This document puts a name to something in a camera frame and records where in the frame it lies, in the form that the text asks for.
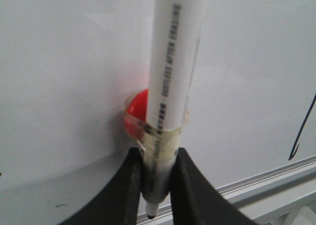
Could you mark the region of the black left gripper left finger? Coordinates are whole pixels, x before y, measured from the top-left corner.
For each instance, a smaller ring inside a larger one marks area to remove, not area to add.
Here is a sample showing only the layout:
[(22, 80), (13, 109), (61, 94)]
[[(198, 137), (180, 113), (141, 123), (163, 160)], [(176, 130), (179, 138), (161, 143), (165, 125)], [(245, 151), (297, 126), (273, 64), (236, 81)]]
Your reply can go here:
[(141, 154), (130, 148), (107, 185), (63, 225), (135, 225), (141, 193)]

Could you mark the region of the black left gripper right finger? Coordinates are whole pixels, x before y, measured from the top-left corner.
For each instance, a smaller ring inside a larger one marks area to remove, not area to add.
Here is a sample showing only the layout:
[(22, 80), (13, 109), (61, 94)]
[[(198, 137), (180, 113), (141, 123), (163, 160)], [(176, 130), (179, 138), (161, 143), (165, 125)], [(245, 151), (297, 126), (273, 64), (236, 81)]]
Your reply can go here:
[(184, 148), (178, 149), (169, 185), (175, 225), (247, 224), (247, 216), (217, 192)]

